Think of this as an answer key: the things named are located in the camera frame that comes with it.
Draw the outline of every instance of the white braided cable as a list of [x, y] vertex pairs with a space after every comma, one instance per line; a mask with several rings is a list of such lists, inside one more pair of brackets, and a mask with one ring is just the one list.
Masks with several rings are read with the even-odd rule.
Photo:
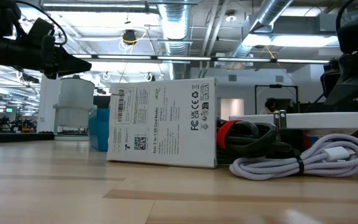
[[[324, 149], [342, 146], [356, 154], [344, 162], [325, 162], [328, 155]], [[358, 172], [358, 138], [346, 134], [329, 134], [322, 137], [300, 156], [305, 165], [304, 174], [325, 177], [347, 177]], [[250, 180], [268, 180], [286, 177], [299, 172], [296, 158], [290, 159], [236, 159], [230, 171]]]

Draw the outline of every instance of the desk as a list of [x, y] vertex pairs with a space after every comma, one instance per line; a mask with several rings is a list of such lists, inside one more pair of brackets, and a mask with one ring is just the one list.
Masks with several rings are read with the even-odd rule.
[[358, 175], [255, 182], [105, 157], [87, 142], [0, 143], [0, 223], [358, 223]]

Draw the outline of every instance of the card reader box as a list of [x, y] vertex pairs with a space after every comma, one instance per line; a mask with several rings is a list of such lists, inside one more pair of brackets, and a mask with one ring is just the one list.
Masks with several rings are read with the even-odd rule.
[[216, 166], [214, 78], [113, 83], [107, 160]]

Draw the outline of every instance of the ce mark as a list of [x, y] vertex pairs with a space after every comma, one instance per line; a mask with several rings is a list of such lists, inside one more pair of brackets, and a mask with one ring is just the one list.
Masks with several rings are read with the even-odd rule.
[[198, 101], [198, 100], [192, 100], [191, 102], [192, 102], [192, 104], [193, 104], [193, 105], [191, 106], [191, 108], [192, 108], [193, 110], [198, 109], [198, 105], [197, 105], [197, 104], [198, 104], [199, 101]]

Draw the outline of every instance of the person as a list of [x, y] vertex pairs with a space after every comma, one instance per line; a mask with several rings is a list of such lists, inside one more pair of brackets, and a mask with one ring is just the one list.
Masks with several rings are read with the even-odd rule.
[[266, 99], [265, 108], [259, 114], [272, 114], [276, 110], [276, 99]]

